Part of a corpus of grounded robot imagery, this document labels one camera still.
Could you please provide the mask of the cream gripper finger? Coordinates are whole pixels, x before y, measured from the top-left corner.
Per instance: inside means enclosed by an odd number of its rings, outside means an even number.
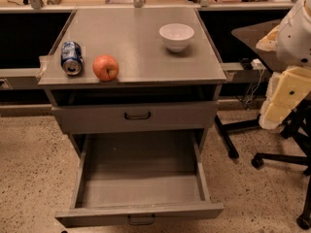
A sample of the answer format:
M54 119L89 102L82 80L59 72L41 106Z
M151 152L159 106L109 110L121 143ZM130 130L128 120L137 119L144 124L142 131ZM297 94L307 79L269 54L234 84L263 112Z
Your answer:
M260 127L275 129L310 92L310 68L289 66L282 73L274 72L259 112Z
M276 39L279 31L279 26L275 26L269 31L263 38L261 38L257 44L256 48L263 51L276 51Z

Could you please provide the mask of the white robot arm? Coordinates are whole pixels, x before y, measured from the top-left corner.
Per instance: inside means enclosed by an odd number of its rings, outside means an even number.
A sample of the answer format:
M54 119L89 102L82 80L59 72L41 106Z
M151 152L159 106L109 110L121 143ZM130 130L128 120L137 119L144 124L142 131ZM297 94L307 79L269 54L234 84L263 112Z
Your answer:
M298 0L256 48L274 50L287 64L272 74L259 112L259 125L275 129L311 92L311 0Z

